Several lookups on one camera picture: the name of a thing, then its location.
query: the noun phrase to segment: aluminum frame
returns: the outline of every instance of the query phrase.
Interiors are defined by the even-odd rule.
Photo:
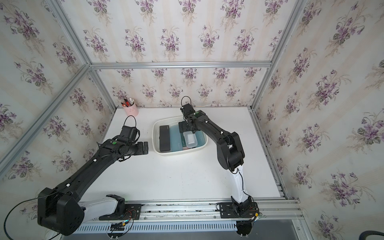
[[[276,51],[272,57],[272,65],[268,68],[267,72],[264,75],[264,78],[260,84],[259,90],[256,93],[255,98],[251,104],[252,109],[256,109],[257,105],[260,103],[261,98],[265,92],[265,88],[267,87],[267,83],[269,79],[272,77],[272,74],[275,72],[277,65],[285,52],[285,48],[289,42],[289,39],[292,37],[293,31],[296,28],[296,25],[300,21],[301,13],[303,12],[304,6],[308,0],[297,0],[295,6],[293,7],[293,11],[290,15],[287,25],[284,28],[283,36],[280,38]]]
[[[92,61],[89,58],[83,44],[80,41],[79,36],[76,34],[75,29],[73,28],[71,21],[68,18],[68,15],[65,13],[63,6],[60,3],[60,0],[47,0],[49,8],[52,10],[53,15],[56,17],[61,29],[64,31],[65,36],[73,46],[73,50],[77,53],[80,58],[80,61],[83,64],[91,64]],[[96,71],[91,71],[89,73],[94,79],[94,84],[99,90],[101,96],[106,100],[108,108],[114,113],[116,110],[116,105],[112,99],[112,96],[105,87],[103,81],[100,79],[99,74]]]
[[[263,133],[261,131],[261,128],[260,128],[260,122],[259,120],[257,119],[256,117],[256,114],[253,110],[249,109],[249,114],[251,115],[251,118],[252,118],[252,122],[253,122],[253,125],[256,129],[256,132],[257,132],[257,136],[259,137],[260,139],[260,143],[262,144],[262,148],[264,150],[264,154],[265,154],[265,157],[266,157],[266,160],[269,164],[269,167],[271,169],[271,172],[272,172],[272,175],[276,181],[276,185],[278,186],[278,188],[280,187],[281,188],[281,191],[283,193],[283,196],[285,198],[288,198],[288,195],[287,195],[287,190],[286,190],[286,187],[285,187],[285,184],[284,184],[284,181],[278,171],[278,168],[277,168],[277,165],[276,165],[276,162],[274,161],[274,158],[272,156],[272,153],[271,153],[271,150],[266,142],[266,140],[264,139],[263,137]]]
[[[268,68],[271,61],[207,61],[207,62],[141,62],[141,63],[93,63],[91,68],[125,69],[125,68]]]
[[[6,153],[5,157],[1,159],[0,178],[8,172],[11,165],[16,162],[20,154],[27,149],[29,144],[31,144],[31,142],[42,130],[46,122],[55,114],[56,110],[64,103],[64,101],[71,94],[72,90],[80,83],[81,80],[83,80],[89,71],[89,64],[84,64],[57,95],[57,97],[53,99],[52,102],[45,108],[35,122],[32,123],[30,128],[22,135],[11,150]]]

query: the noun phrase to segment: clear plastic container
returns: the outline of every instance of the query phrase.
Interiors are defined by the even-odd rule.
[[[183,135],[188,148],[193,148],[197,146],[197,138],[196,135],[192,133],[192,131],[184,132]]]
[[[179,128],[179,122],[182,122],[184,121],[183,119],[183,116],[179,116],[179,117],[173,117],[173,118],[167,118],[167,119],[162,119],[162,120],[158,120],[157,122],[155,122],[153,124],[153,128],[152,128],[152,146],[153,146],[153,150],[155,153],[159,154],[159,155],[162,155],[162,156],[171,156],[171,155],[179,155],[179,154],[185,154],[185,153],[189,153],[189,152],[195,152],[195,151],[198,151],[200,149],[202,149],[203,147],[205,147],[207,144],[208,144],[208,136],[202,132],[202,135],[203,135],[203,138],[204,138],[204,144],[202,146],[197,146],[197,147],[194,147],[194,148],[190,148],[190,149],[184,149],[182,151],[176,151],[176,152],[160,152],[159,150],[159,136],[160,136],[160,131],[159,131],[159,127],[162,126],[162,125],[169,125],[169,129],[171,130],[172,127],[174,125],[177,125],[176,129]],[[197,138],[197,143],[199,145],[199,134],[196,135],[196,138]]]

